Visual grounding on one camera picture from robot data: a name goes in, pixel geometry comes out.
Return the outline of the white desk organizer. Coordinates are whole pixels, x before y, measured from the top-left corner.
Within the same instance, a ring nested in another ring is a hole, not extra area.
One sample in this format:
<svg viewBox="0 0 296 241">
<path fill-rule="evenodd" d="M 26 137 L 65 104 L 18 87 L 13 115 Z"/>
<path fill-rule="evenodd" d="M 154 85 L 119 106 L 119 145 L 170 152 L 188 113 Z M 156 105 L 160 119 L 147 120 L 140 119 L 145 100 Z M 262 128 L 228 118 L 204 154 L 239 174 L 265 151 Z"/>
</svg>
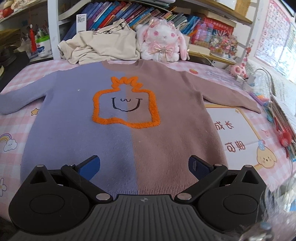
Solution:
<svg viewBox="0 0 296 241">
<path fill-rule="evenodd" d="M 248 79 L 243 80 L 242 89 L 248 93 L 254 92 L 259 76 L 250 75 Z"/>
</svg>

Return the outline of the row of colourful books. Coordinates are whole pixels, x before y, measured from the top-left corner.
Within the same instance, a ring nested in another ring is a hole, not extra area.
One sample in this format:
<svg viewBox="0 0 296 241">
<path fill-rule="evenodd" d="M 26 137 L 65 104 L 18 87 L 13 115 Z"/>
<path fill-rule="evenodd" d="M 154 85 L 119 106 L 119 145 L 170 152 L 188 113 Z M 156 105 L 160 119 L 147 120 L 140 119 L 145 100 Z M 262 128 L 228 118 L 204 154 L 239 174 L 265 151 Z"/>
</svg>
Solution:
<svg viewBox="0 0 296 241">
<path fill-rule="evenodd" d="M 123 19 L 132 28 L 147 24 L 152 18 L 164 19 L 181 31 L 184 35 L 193 34 L 201 18 L 177 12 L 177 7 L 161 6 L 160 1 L 90 1 L 75 10 L 80 15 L 77 20 L 86 17 L 86 30 L 98 30 Z"/>
</svg>

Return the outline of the red boxed book set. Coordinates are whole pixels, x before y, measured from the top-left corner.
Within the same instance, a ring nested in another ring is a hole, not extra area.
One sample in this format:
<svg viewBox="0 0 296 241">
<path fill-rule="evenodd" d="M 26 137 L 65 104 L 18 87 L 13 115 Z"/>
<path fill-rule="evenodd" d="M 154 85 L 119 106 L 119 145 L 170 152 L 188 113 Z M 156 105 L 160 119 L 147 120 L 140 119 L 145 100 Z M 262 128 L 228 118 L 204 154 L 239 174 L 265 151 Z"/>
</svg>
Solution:
<svg viewBox="0 0 296 241">
<path fill-rule="evenodd" d="M 217 37 L 220 40 L 224 36 L 230 36 L 235 27 L 236 24 L 229 25 L 219 20 L 202 17 L 189 34 L 190 43 L 209 48 L 212 38 Z"/>
</svg>

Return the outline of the white pink plush bunny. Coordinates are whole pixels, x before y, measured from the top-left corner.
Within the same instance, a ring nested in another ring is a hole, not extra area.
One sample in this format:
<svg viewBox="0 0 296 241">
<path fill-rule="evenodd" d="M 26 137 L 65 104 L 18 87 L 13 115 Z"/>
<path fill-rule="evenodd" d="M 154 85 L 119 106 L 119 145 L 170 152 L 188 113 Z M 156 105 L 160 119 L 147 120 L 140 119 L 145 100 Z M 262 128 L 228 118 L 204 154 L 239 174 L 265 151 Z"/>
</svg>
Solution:
<svg viewBox="0 0 296 241">
<path fill-rule="evenodd" d="M 136 28 L 137 49 L 144 60 L 175 63 L 188 59 L 184 35 L 172 22 L 152 18 Z"/>
</svg>

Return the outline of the cream beige garment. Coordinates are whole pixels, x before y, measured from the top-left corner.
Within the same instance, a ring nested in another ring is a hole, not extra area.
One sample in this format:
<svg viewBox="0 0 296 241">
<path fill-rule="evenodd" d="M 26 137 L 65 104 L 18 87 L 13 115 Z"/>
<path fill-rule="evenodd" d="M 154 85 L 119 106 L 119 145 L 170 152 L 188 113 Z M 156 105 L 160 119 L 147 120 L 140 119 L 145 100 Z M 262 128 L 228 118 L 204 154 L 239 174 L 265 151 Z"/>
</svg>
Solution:
<svg viewBox="0 0 296 241">
<path fill-rule="evenodd" d="M 123 19 L 95 31 L 79 32 L 69 40 L 62 40 L 58 49 L 61 57 L 73 65 L 140 58 L 136 32 Z"/>
</svg>

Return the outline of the white usmile box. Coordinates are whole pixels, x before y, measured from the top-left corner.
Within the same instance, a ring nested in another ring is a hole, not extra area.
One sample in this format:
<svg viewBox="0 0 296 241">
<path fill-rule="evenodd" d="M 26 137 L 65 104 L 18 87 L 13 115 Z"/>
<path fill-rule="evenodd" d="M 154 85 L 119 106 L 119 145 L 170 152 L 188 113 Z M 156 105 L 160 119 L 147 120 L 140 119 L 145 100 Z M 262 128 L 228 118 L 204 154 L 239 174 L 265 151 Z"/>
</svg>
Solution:
<svg viewBox="0 0 296 241">
<path fill-rule="evenodd" d="M 87 14 L 76 15 L 76 34 L 85 32 L 87 25 Z"/>
</svg>

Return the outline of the red tassel ornament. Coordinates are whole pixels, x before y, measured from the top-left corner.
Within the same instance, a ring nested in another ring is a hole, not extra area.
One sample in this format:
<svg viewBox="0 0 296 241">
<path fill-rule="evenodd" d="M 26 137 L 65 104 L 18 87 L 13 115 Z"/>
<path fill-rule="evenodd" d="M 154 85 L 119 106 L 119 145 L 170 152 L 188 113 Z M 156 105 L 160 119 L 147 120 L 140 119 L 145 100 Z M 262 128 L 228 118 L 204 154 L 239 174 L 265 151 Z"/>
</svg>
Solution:
<svg viewBox="0 0 296 241">
<path fill-rule="evenodd" d="M 34 31 L 33 31 L 33 25 L 32 24 L 30 24 L 30 26 L 29 26 L 29 36 L 30 36 L 30 41 L 31 41 L 32 52 L 36 52 L 37 47 L 36 47 L 35 34 L 34 34 Z"/>
</svg>

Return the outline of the alphabet wall poster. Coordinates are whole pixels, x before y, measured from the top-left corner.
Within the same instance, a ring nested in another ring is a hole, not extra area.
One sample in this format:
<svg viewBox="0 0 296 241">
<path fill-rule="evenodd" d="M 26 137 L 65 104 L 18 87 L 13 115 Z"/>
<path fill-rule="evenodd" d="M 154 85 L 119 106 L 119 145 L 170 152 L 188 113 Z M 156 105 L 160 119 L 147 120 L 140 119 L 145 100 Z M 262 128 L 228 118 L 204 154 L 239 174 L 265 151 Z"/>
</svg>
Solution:
<svg viewBox="0 0 296 241">
<path fill-rule="evenodd" d="M 287 79 L 295 77 L 295 11 L 284 1 L 268 1 L 255 58 Z"/>
</svg>

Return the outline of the olive green garment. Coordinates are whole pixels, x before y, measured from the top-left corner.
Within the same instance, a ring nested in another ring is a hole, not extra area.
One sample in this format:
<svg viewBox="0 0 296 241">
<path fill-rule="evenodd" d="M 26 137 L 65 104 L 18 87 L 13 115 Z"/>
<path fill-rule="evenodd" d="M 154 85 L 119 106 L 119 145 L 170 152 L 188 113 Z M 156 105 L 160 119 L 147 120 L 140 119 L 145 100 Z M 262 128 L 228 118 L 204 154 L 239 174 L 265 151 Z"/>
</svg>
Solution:
<svg viewBox="0 0 296 241">
<path fill-rule="evenodd" d="M 10 46 L 20 47 L 21 45 L 21 30 L 7 29 L 0 31 L 0 47 L 1 50 Z"/>
</svg>

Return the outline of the purple and mauve sweater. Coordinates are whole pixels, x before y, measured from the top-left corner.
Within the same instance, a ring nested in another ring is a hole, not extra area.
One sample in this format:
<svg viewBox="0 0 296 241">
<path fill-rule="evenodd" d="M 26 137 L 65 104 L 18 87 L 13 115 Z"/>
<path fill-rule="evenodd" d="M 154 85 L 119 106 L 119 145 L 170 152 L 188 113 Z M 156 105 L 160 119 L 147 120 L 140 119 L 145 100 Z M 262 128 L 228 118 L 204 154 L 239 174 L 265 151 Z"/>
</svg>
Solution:
<svg viewBox="0 0 296 241">
<path fill-rule="evenodd" d="M 59 169 L 96 155 L 92 182 L 118 194 L 176 195 L 196 182 L 192 155 L 226 165 L 204 102 L 259 112 L 236 90 L 166 65 L 107 62 L 51 73 L 1 95 L 1 114 L 44 101 L 30 130 L 21 180 L 34 166 Z"/>
</svg>

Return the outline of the purple marker pen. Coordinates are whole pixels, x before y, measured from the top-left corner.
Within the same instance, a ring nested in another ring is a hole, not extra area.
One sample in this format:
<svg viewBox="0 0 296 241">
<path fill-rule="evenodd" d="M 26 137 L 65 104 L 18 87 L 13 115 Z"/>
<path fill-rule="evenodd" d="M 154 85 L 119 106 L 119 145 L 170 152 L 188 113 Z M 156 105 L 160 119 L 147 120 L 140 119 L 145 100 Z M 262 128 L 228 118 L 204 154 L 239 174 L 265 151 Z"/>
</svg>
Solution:
<svg viewBox="0 0 296 241">
<path fill-rule="evenodd" d="M 266 100 L 260 99 L 258 96 L 256 96 L 253 92 L 250 92 L 249 95 L 260 105 L 264 106 L 264 104 L 267 102 Z"/>
</svg>

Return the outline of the white green lidded jar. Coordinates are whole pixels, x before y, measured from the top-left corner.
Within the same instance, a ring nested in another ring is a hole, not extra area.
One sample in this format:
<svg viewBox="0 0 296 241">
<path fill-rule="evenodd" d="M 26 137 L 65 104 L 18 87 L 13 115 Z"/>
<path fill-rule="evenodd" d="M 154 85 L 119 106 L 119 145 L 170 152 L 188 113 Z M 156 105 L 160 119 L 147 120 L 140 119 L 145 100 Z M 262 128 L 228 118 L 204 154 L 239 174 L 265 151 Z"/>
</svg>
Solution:
<svg viewBox="0 0 296 241">
<path fill-rule="evenodd" d="M 39 57 L 44 58 L 52 54 L 49 35 L 37 38 L 36 46 L 37 46 L 37 52 Z"/>
</svg>

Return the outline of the stack of notebooks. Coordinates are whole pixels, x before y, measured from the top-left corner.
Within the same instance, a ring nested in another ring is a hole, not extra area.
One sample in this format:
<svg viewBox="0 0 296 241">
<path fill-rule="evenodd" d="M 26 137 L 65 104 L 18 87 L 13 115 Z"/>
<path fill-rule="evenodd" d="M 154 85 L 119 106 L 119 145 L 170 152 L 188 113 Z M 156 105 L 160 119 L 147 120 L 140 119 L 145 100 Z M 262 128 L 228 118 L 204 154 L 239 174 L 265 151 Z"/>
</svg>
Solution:
<svg viewBox="0 0 296 241">
<path fill-rule="evenodd" d="M 274 124 L 280 145 L 288 159 L 295 162 L 295 116 L 277 96 L 271 94 L 264 105 L 269 122 Z"/>
</svg>

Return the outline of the small pink plush toy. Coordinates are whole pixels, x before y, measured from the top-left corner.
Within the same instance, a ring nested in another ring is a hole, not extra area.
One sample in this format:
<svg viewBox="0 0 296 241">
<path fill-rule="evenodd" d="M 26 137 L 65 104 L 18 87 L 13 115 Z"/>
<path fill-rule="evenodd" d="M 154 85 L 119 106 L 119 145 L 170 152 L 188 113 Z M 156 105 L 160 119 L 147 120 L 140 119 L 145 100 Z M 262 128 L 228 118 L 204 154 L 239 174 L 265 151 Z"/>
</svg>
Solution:
<svg viewBox="0 0 296 241">
<path fill-rule="evenodd" d="M 239 63 L 239 64 L 236 64 L 236 65 L 232 65 L 230 67 L 230 74 L 235 76 L 235 77 L 240 76 L 240 77 L 243 77 L 245 79 L 248 78 L 245 66 L 246 66 L 245 63 Z"/>
</svg>

